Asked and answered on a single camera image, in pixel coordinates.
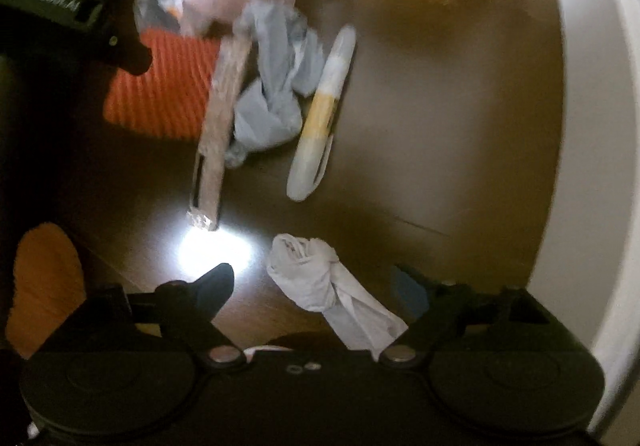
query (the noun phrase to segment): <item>metal screw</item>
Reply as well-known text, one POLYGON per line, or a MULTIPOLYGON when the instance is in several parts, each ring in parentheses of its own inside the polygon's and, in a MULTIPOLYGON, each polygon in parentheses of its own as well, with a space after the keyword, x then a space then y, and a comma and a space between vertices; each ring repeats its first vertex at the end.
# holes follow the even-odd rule
POLYGON ((209 359, 214 363, 233 363, 240 359, 240 350, 231 345, 220 345, 209 351, 209 359))
POLYGON ((290 374, 293 374, 294 376, 298 376, 302 374, 302 372, 304 372, 305 369, 302 368, 300 365, 287 365, 286 371, 289 372, 290 374))
POLYGON ((407 363, 415 359, 415 350, 409 345, 393 345, 385 349, 384 355, 394 363, 407 363))
POLYGON ((322 368, 322 365, 320 363, 316 363, 313 361, 309 361, 306 365, 305 365, 305 370, 311 370, 316 371, 316 370, 320 370, 322 368))

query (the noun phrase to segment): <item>orange knitted fabric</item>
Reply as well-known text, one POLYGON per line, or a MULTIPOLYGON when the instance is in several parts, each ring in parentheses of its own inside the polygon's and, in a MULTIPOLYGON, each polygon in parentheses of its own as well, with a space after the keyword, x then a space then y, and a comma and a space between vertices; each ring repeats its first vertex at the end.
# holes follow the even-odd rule
POLYGON ((85 299, 76 248, 47 222, 22 237, 14 263, 14 306, 5 334, 29 358, 85 299))
POLYGON ((153 63, 142 76, 117 71, 104 119, 145 136, 198 140, 220 42, 159 29, 146 30, 140 39, 153 63))

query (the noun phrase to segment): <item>dark floor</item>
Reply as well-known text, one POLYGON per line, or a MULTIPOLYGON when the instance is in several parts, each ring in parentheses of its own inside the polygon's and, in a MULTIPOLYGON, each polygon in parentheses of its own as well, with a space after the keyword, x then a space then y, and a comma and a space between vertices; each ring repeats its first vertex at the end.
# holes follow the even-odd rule
POLYGON ((328 171, 285 194, 295 145, 225 176, 220 230, 189 227, 194 144, 107 126, 89 88, 56 211, 93 282, 151 290, 219 262, 236 291, 215 323, 240 346, 325 329, 264 270, 281 232, 319 237, 394 309, 394 263, 495 291, 526 283, 554 183, 562 116, 556 0, 298 0, 330 42, 358 30, 328 171))

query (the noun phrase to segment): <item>plastic tube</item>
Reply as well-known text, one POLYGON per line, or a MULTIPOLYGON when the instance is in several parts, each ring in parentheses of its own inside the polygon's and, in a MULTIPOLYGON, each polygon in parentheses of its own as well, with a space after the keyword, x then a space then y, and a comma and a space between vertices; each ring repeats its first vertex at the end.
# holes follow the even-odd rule
POLYGON ((355 45, 356 30, 351 25, 344 26, 335 38, 324 65, 320 84, 289 170, 287 196, 296 202, 309 197, 324 176, 334 138, 330 135, 331 124, 349 73, 355 45))

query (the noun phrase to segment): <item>bright light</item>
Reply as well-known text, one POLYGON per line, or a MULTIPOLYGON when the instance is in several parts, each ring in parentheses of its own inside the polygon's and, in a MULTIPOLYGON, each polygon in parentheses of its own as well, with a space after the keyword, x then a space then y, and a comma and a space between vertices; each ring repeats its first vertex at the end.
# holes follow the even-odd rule
POLYGON ((218 264, 231 264, 236 279, 251 263, 251 243, 226 228, 213 232, 190 228, 178 248, 178 263, 185 276, 196 280, 218 264))

